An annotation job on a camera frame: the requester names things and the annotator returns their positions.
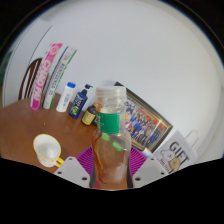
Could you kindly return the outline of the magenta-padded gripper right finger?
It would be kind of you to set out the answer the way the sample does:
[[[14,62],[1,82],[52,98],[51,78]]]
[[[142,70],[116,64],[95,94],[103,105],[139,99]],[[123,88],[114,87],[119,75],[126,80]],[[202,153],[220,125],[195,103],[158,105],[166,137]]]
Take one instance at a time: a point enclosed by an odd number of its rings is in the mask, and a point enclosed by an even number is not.
[[[143,187],[167,176],[167,171],[148,150],[131,148],[128,170],[128,186]]]

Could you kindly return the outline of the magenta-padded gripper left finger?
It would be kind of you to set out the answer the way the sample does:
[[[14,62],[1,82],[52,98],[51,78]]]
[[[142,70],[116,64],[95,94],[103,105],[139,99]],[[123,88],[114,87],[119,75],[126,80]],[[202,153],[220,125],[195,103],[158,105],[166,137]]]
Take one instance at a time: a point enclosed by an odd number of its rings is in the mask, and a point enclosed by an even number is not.
[[[95,167],[92,148],[86,148],[77,157],[69,156],[55,171],[55,175],[81,187],[94,188]]]

